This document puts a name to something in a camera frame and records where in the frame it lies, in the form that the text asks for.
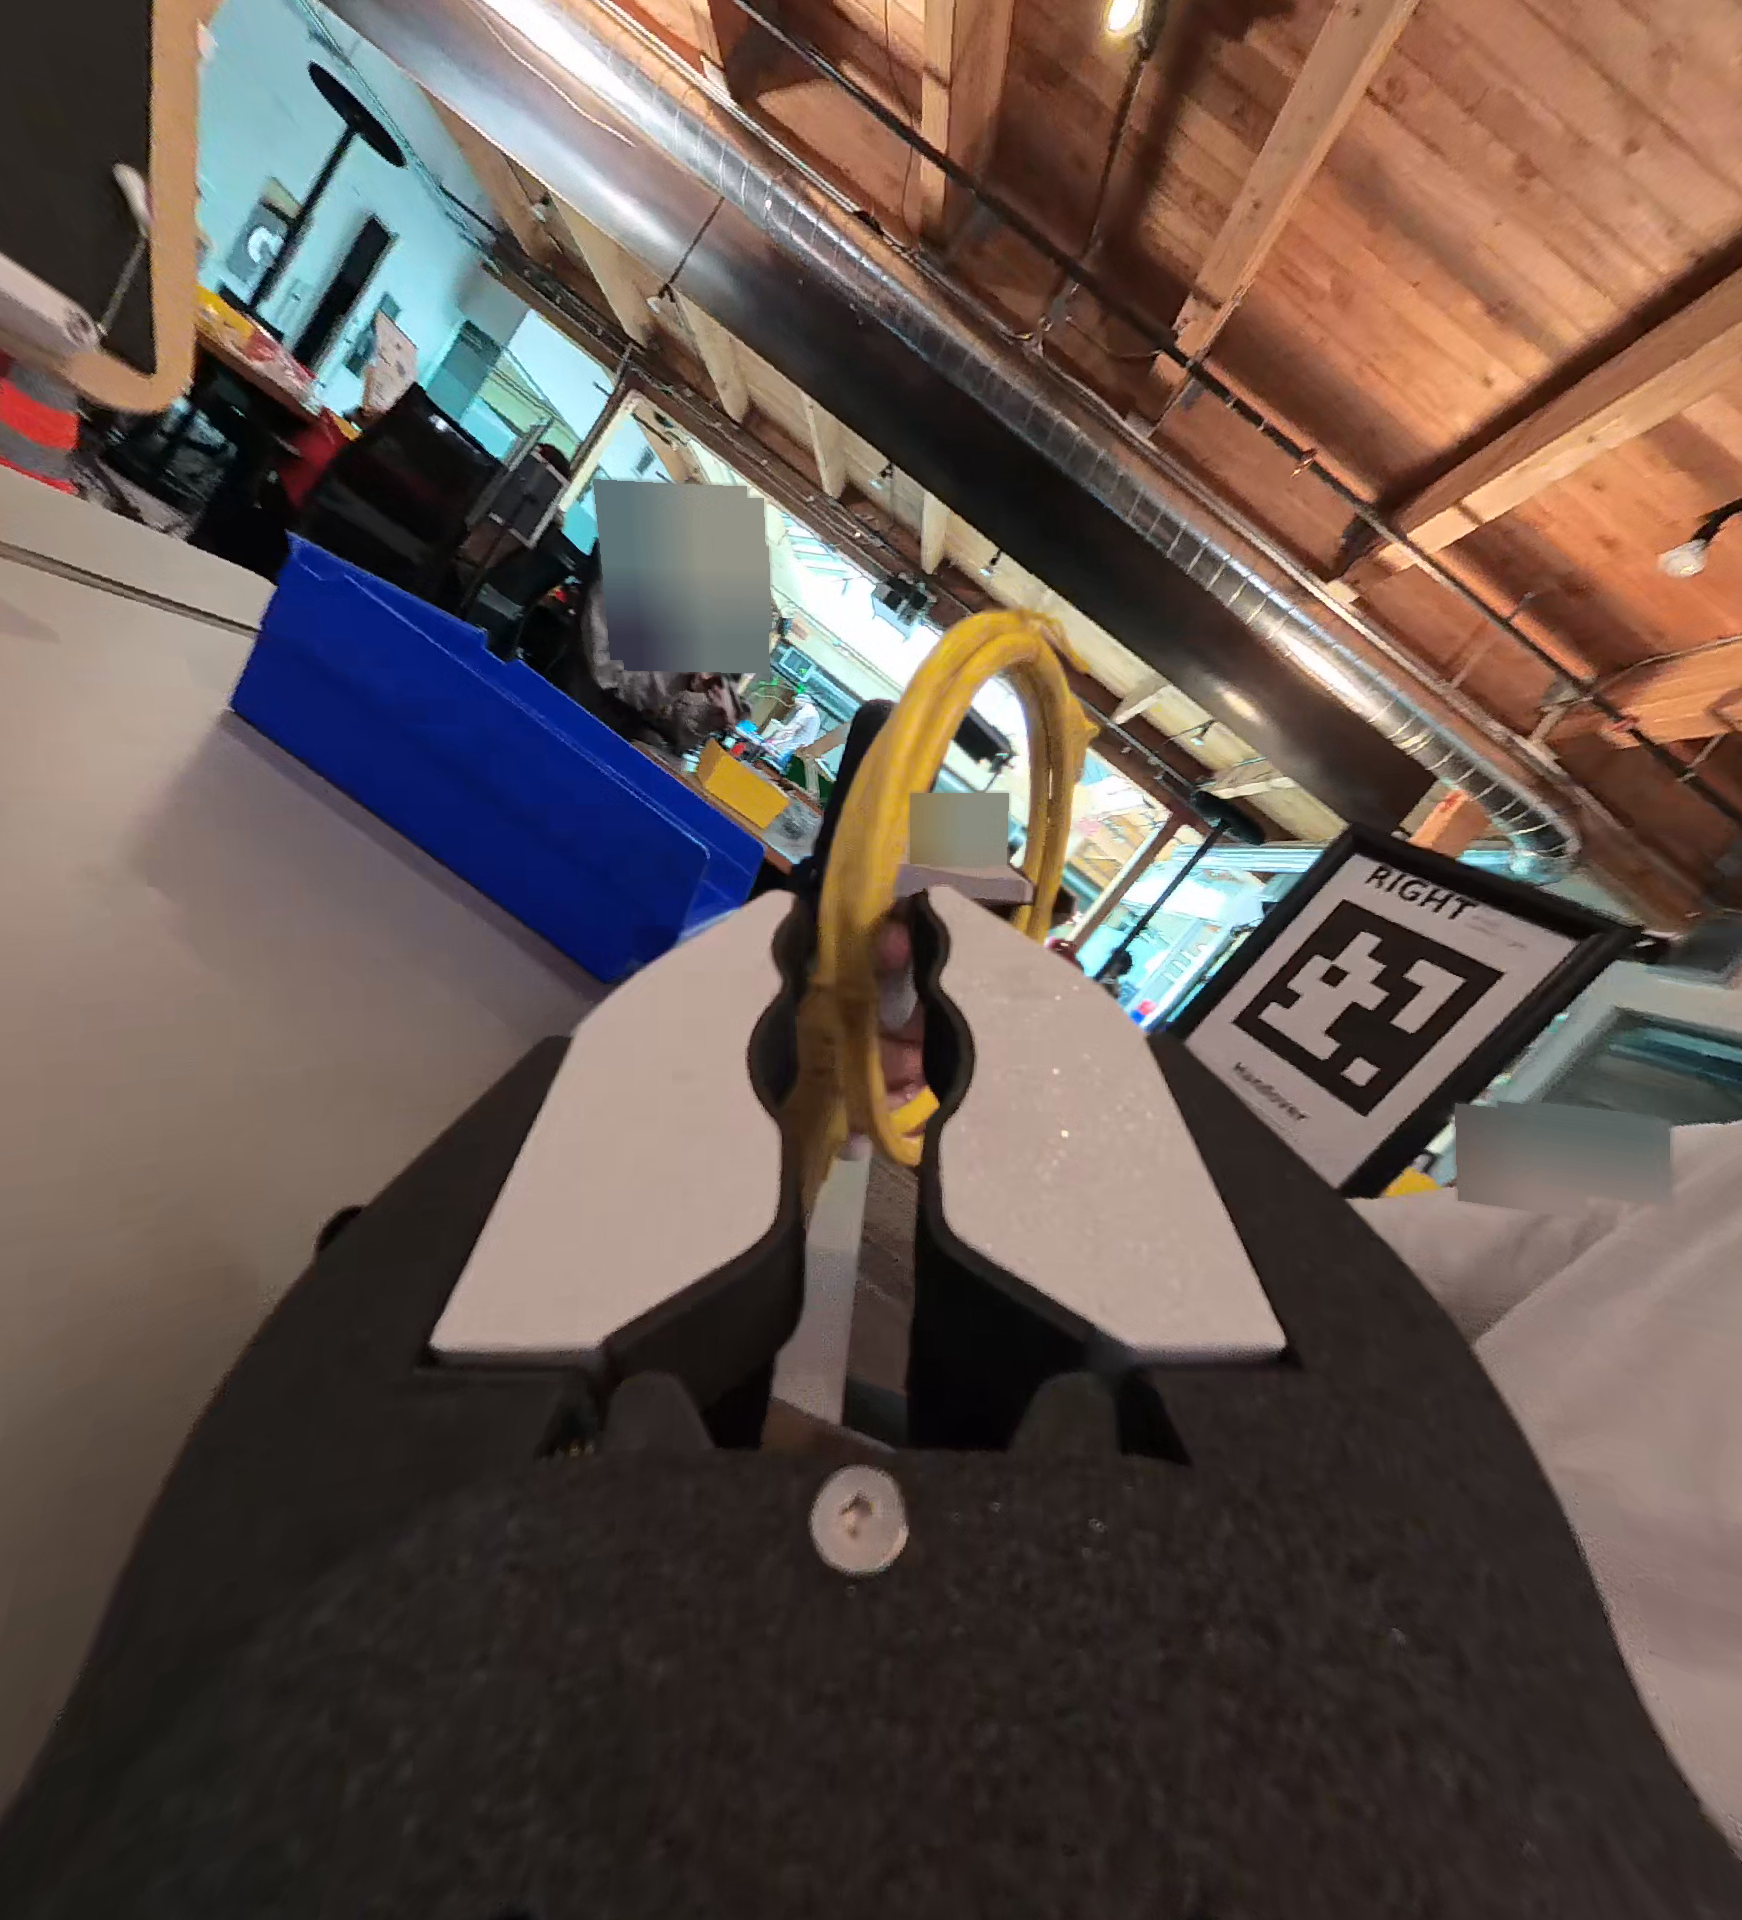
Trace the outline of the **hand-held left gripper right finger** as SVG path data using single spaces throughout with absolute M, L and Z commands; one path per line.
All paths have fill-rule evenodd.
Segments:
M 907 1438 L 998 1452 L 1054 1379 L 1116 1408 L 1288 1337 L 1145 1037 L 948 885 L 907 906 L 934 1113 L 916 1170 Z

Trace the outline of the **black round-top stand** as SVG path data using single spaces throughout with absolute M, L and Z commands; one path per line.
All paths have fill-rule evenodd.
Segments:
M 319 166 L 314 178 L 309 182 L 307 192 L 299 203 L 299 211 L 290 217 L 280 248 L 276 257 L 264 266 L 263 274 L 254 288 L 250 291 L 245 311 L 257 319 L 278 285 L 285 269 L 293 262 L 299 253 L 307 228 L 310 227 L 321 200 L 325 199 L 333 177 L 344 165 L 346 156 L 354 150 L 357 142 L 365 144 L 373 155 L 383 159 L 394 169 L 406 166 L 403 144 L 394 126 L 390 126 L 373 109 L 357 99 L 355 91 L 336 76 L 326 65 L 319 61 L 307 62 L 307 79 L 321 97 L 321 101 L 336 115 L 338 134 Z

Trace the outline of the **orange traffic cone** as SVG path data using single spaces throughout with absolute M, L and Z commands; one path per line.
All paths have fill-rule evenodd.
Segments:
M 76 498 L 79 445 L 80 408 L 75 390 L 41 370 L 10 364 L 0 378 L 0 468 Z

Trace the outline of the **yellow plastic bin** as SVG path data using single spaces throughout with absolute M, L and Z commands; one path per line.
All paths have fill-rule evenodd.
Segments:
M 693 781 L 719 808 L 759 833 L 770 828 L 789 806 L 789 793 L 776 781 L 729 753 L 716 739 L 702 742 Z

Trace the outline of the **black-framed marker sign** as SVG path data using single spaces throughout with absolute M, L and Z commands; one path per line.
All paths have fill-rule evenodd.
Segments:
M 1330 1187 L 1373 1198 L 1635 937 L 1344 828 L 1161 1032 Z

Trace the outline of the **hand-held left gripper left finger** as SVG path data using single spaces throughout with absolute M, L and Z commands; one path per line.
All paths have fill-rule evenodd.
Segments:
M 786 1133 L 810 912 L 767 892 L 679 942 L 569 1036 L 427 1341 L 451 1374 L 565 1373 L 599 1405 L 673 1376 L 761 1449 L 806 1304 Z

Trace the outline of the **wood-rimmed black tablet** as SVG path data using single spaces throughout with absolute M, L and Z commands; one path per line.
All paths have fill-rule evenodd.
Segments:
M 149 253 L 102 347 L 63 368 L 18 356 L 102 409 L 158 414 L 188 388 L 201 76 L 217 10 L 0 2 L 0 253 L 99 314 L 136 238 L 112 165 L 147 178 Z

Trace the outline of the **person's right hand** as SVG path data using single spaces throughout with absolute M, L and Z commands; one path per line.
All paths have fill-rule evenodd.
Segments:
M 872 1013 L 882 1109 L 899 1111 L 930 1091 L 926 1073 L 928 1012 L 918 999 L 907 920 L 887 916 L 872 947 Z

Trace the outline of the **blue plastic bin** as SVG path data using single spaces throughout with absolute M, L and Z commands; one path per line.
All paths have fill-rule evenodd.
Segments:
M 616 984 L 752 895 L 763 843 L 483 634 L 288 540 L 230 708 Z

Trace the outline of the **silver ventilation duct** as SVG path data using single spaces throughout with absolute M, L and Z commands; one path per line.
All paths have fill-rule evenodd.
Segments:
M 1562 776 L 1399 642 L 1334 609 L 1291 553 L 1259 537 L 1075 382 L 1007 342 L 1001 323 L 744 128 L 614 3 L 490 3 L 490 14 L 548 83 L 592 101 L 625 139 L 676 162 L 767 240 L 872 309 L 931 371 L 1212 594 L 1273 656 L 1478 804 L 1507 841 L 1515 876 L 1552 880 L 1580 864 L 1581 804 Z

